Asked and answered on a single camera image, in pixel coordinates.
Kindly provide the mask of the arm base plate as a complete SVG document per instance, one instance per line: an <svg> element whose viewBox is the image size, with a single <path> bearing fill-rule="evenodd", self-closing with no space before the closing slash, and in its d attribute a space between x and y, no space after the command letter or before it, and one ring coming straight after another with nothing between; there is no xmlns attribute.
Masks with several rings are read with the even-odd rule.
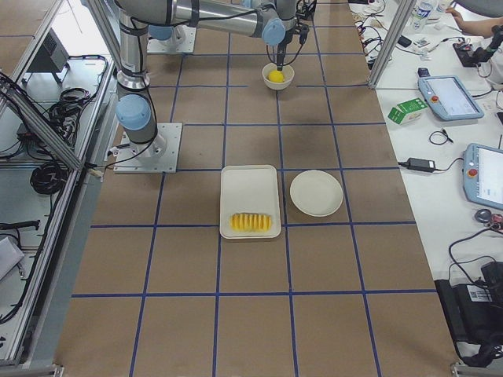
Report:
<svg viewBox="0 0 503 377"><path fill-rule="evenodd" d="M137 156L146 145L141 147L131 143L126 131L123 131L122 143L128 144L117 153L118 163L112 168L118 174L156 174L175 173L178 165L179 147L182 138L181 123L158 123L158 132L154 142L142 154Z"/></svg>
<svg viewBox="0 0 503 377"><path fill-rule="evenodd" d="M147 52L150 55L192 54L195 39L196 28L194 27L150 25Z"/></svg>

